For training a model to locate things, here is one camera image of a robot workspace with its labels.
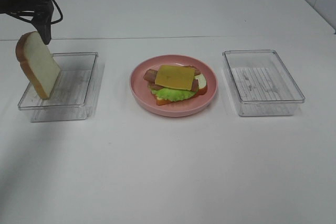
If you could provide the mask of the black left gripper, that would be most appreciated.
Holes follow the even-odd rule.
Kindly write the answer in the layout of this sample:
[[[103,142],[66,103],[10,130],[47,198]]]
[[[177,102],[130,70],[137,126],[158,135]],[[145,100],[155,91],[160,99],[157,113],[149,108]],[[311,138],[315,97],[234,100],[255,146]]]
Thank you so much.
[[[1,0],[1,13],[24,22],[32,22],[42,41],[51,41],[51,21],[54,0]]]

